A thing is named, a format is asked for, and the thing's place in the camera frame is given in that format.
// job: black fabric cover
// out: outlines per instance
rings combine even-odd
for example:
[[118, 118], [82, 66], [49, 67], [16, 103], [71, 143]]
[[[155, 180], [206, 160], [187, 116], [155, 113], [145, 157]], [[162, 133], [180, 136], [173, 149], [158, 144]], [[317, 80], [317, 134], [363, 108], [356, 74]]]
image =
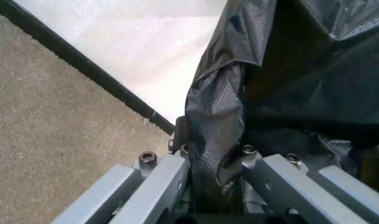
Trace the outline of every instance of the black fabric cover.
[[360, 177], [379, 144], [379, 1], [228, 0], [185, 117], [197, 212], [243, 211], [243, 144]]

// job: gray metal frame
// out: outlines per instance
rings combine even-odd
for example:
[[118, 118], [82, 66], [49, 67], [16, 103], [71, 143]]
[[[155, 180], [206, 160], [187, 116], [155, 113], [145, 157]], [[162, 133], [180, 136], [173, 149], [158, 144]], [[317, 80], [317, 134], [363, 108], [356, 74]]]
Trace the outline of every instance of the gray metal frame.
[[308, 175], [367, 222], [379, 224], [378, 192], [336, 166], [326, 167]]
[[63, 211], [52, 224], [106, 223], [141, 181], [139, 170], [115, 165]]
[[244, 178], [277, 215], [295, 209], [309, 223], [366, 223], [281, 155], [244, 167]]
[[110, 223], [156, 223], [164, 211], [174, 212], [186, 189], [189, 168], [186, 159], [166, 155]]

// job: black baseboard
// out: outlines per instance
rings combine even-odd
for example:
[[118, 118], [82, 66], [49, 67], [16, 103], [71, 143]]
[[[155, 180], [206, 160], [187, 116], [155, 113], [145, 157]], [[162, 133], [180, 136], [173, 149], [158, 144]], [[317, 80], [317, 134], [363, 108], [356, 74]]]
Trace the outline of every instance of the black baseboard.
[[173, 133], [174, 125], [18, 4], [0, 0], [0, 14], [151, 123], [168, 134]]

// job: hex socket bolt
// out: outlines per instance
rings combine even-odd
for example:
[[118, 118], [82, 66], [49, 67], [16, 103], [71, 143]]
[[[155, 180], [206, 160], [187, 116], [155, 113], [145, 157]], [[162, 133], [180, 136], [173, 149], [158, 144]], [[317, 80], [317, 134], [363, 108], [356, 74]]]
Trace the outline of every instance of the hex socket bolt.
[[142, 169], [152, 169], [157, 164], [157, 156], [154, 152], [146, 151], [138, 156], [138, 163]]

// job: gray carpet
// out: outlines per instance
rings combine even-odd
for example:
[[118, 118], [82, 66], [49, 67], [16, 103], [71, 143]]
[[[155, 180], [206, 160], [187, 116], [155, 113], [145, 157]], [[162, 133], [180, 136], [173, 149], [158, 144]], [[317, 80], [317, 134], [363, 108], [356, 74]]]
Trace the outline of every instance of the gray carpet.
[[0, 223], [48, 223], [169, 136], [0, 16]]

